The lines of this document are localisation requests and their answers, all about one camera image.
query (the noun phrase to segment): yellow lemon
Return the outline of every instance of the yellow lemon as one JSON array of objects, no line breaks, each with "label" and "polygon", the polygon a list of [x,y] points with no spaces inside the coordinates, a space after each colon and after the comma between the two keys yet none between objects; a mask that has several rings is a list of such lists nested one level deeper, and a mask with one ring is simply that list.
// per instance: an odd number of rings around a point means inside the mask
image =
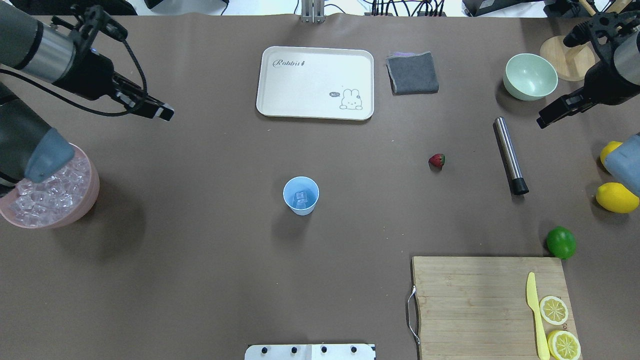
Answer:
[{"label": "yellow lemon", "polygon": [[564,330],[552,331],[547,344],[549,352],[557,360],[578,360],[582,352],[578,338]]},{"label": "yellow lemon", "polygon": [[555,296],[547,296],[540,300],[540,314],[542,318],[552,325],[562,325],[569,318],[569,310],[562,299]]},{"label": "yellow lemon", "polygon": [[640,199],[620,183],[601,185],[596,192],[596,201],[603,208],[620,214],[630,213],[640,204]]},{"label": "yellow lemon", "polygon": [[602,163],[602,165],[604,165],[604,158],[606,158],[610,152],[617,149],[620,145],[622,145],[621,142],[609,142],[607,146],[605,146],[604,149],[600,151],[600,162]]}]

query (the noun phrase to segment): yellow knife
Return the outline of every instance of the yellow knife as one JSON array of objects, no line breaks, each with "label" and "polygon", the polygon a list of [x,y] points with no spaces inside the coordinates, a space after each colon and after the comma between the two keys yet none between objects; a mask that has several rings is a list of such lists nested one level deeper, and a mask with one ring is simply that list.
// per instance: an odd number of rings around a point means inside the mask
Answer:
[{"label": "yellow knife", "polygon": [[533,310],[533,317],[536,321],[536,345],[538,346],[538,357],[540,360],[549,360],[549,346],[545,329],[542,326],[542,316],[540,315],[540,305],[538,304],[538,289],[536,289],[536,274],[530,272],[527,278],[527,305]]}]

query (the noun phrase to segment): mint green bowl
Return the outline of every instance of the mint green bowl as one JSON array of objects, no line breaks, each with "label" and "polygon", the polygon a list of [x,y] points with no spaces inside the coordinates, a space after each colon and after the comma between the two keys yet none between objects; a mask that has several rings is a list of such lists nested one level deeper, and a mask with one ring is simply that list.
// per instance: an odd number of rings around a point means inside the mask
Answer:
[{"label": "mint green bowl", "polygon": [[516,99],[533,101],[556,89],[558,74],[549,61],[538,55],[517,54],[507,62],[502,81]]}]

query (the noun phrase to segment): wooden cutting board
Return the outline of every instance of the wooden cutting board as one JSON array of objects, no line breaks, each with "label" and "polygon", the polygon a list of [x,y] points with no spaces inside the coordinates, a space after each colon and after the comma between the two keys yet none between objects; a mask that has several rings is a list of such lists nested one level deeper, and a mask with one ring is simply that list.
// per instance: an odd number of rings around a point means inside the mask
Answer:
[{"label": "wooden cutting board", "polygon": [[538,300],[557,296],[569,309],[563,325],[543,320],[545,333],[578,336],[560,259],[415,256],[412,267],[422,360],[536,360],[529,272],[536,273]]}]

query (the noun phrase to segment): gray cloth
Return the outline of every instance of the gray cloth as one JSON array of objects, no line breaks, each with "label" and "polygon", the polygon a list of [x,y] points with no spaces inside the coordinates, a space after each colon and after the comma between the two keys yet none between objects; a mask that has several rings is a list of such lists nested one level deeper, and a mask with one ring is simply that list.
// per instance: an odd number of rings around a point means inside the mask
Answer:
[{"label": "gray cloth", "polygon": [[440,84],[431,51],[422,54],[396,53],[387,58],[394,94],[433,94]]}]

